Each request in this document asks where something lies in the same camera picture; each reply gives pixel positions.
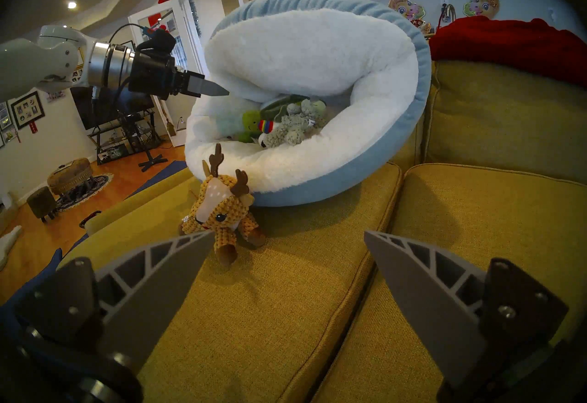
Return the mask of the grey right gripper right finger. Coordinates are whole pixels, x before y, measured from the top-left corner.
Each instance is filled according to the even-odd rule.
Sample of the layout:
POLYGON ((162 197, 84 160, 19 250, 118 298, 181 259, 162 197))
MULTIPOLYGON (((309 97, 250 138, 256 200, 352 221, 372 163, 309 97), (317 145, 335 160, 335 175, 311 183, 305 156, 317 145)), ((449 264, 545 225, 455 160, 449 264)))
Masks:
POLYGON ((365 231, 404 318, 443 376, 437 401, 515 401, 553 356, 569 307, 503 257, 482 270, 417 240, 365 231))

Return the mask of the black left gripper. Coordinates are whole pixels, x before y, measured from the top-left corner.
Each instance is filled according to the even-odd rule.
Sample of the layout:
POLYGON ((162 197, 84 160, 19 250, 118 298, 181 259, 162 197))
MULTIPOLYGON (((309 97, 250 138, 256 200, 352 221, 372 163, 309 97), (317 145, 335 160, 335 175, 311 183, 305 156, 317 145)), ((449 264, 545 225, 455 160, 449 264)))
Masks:
POLYGON ((195 72, 178 72, 175 58, 159 52, 135 52, 130 72, 130 91, 166 100, 170 95, 228 96, 229 91, 195 72))

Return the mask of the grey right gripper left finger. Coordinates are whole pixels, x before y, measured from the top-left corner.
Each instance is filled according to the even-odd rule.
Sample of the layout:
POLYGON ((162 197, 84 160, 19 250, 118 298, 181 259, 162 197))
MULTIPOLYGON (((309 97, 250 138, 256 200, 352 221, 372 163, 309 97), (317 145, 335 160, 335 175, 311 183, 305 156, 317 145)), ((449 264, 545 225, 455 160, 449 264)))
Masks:
POLYGON ((137 373, 183 304, 214 235, 198 232, 128 251, 94 270, 88 257, 67 262, 25 293, 15 317, 60 348, 121 353, 137 373))

